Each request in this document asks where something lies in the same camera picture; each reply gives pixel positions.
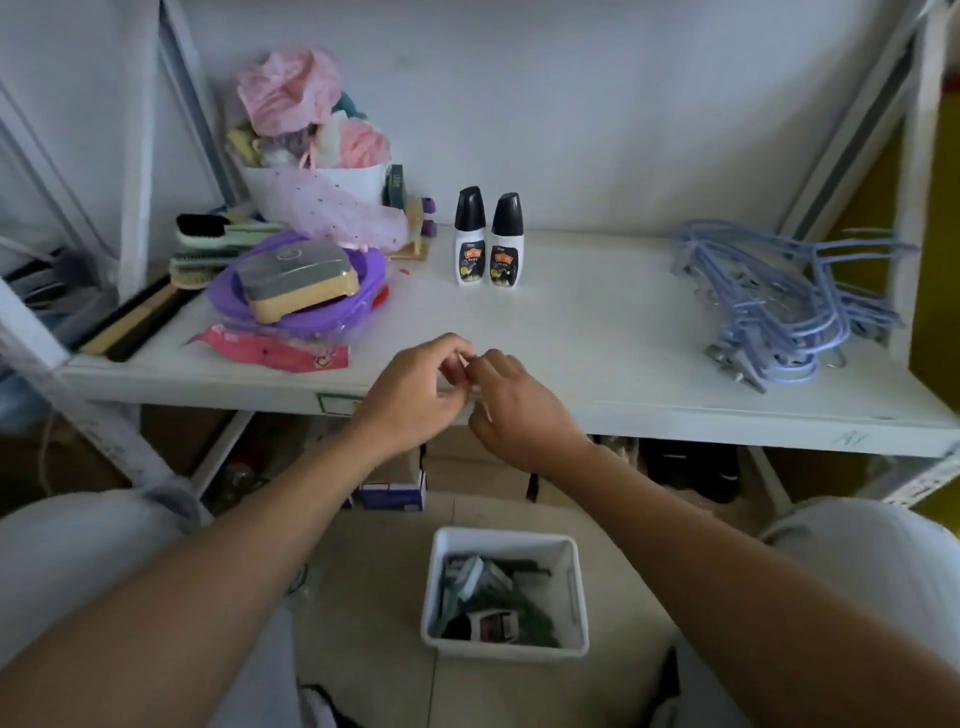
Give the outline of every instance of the gray lid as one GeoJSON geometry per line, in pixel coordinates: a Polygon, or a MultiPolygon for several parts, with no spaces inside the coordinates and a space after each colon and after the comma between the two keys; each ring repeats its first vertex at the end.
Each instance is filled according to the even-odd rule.
{"type": "Polygon", "coordinates": [[[281,245],[237,263],[248,301],[264,301],[353,270],[347,251],[332,240],[303,240],[281,245]]]}

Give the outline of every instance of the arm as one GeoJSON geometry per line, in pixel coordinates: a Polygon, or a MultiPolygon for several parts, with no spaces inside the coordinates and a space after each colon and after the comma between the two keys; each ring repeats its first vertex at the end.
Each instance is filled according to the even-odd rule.
{"type": "Polygon", "coordinates": [[[344,498],[460,412],[461,353],[448,334],[398,354],[341,435],[20,653],[0,671],[5,724],[206,725],[344,498]]]}
{"type": "Polygon", "coordinates": [[[477,437],[607,531],[756,724],[960,725],[960,675],[938,656],[595,446],[514,357],[468,374],[477,437]]]}

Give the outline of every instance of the hand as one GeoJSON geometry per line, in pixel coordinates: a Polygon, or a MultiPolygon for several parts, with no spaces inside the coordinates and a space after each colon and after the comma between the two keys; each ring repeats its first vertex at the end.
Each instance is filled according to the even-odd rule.
{"type": "Polygon", "coordinates": [[[515,356],[491,349],[467,365],[480,386],[470,429],[484,447],[526,473],[547,477],[592,443],[556,395],[527,374],[515,356]]]}
{"type": "Polygon", "coordinates": [[[348,431],[374,446],[384,460],[425,443],[467,404],[467,358],[473,358],[473,345],[454,333],[398,353],[373,383],[348,431]],[[452,391],[437,391],[437,370],[452,391]]]}

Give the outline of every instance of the white basket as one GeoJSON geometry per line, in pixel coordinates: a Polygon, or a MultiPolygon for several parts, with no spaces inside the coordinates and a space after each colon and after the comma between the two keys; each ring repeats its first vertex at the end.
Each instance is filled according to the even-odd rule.
{"type": "Polygon", "coordinates": [[[431,647],[452,657],[486,658],[514,662],[551,662],[579,658],[590,648],[587,602],[580,573],[577,544],[569,536],[530,531],[448,526],[437,531],[430,554],[430,573],[423,600],[420,635],[431,647]],[[430,625],[440,610],[440,585],[444,558],[449,554],[478,553],[510,559],[535,559],[551,571],[549,577],[531,579],[523,592],[552,620],[560,647],[526,644],[489,644],[430,637],[430,625]]]}

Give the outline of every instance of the shoe polish bottle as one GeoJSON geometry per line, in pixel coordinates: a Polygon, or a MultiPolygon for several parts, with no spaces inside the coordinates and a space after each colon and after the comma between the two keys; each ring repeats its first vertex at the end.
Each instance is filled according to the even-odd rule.
{"type": "Polygon", "coordinates": [[[480,187],[460,190],[453,227],[453,268],[460,285],[479,283],[487,268],[487,217],[480,187]]]}
{"type": "Polygon", "coordinates": [[[503,288],[520,283],[523,272],[523,211],[520,196],[508,192],[496,203],[490,227],[490,282],[503,288]]]}

